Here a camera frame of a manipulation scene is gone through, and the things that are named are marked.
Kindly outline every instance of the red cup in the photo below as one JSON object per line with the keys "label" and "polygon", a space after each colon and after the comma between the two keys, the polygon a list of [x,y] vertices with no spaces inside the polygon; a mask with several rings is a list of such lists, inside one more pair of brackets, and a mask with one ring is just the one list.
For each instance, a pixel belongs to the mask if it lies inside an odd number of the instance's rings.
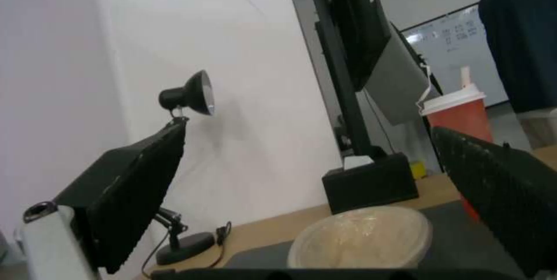
{"label": "red cup", "polygon": [[[474,84],[451,94],[428,100],[424,103],[423,116],[431,127],[444,127],[487,142],[493,142],[491,128],[481,93]],[[470,203],[461,197],[468,214],[475,220],[479,215]]]}

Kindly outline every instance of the person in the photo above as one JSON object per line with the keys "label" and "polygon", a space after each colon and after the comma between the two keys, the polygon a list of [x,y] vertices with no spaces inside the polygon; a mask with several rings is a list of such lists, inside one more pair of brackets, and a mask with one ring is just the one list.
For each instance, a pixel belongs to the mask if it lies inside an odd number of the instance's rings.
{"label": "person", "polygon": [[[532,147],[555,144],[557,0],[481,0],[479,11],[497,71]],[[553,125],[531,125],[532,118],[551,116]]]}

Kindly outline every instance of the black box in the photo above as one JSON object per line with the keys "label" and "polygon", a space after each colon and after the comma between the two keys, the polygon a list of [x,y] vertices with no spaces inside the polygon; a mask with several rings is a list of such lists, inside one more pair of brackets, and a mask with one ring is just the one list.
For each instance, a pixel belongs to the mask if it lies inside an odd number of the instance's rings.
{"label": "black box", "polygon": [[331,170],[322,180],[333,214],[419,196],[408,159],[402,153],[346,171]]}

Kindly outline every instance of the whiteboard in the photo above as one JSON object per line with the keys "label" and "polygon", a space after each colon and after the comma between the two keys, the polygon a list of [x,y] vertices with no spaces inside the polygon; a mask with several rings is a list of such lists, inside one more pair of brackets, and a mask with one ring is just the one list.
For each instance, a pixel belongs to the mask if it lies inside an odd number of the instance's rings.
{"label": "whiteboard", "polygon": [[486,94],[486,107],[509,100],[497,73],[480,20],[478,5],[403,31],[422,54],[444,94],[461,89],[460,68],[471,68],[472,81]]}

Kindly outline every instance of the bowl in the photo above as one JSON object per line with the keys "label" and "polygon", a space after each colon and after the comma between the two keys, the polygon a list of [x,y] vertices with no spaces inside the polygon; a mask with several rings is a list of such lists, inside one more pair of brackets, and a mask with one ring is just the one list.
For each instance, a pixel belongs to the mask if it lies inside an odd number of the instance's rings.
{"label": "bowl", "polygon": [[432,238],[413,209],[370,207],[322,219],[306,228],[288,254],[289,268],[414,268]]}

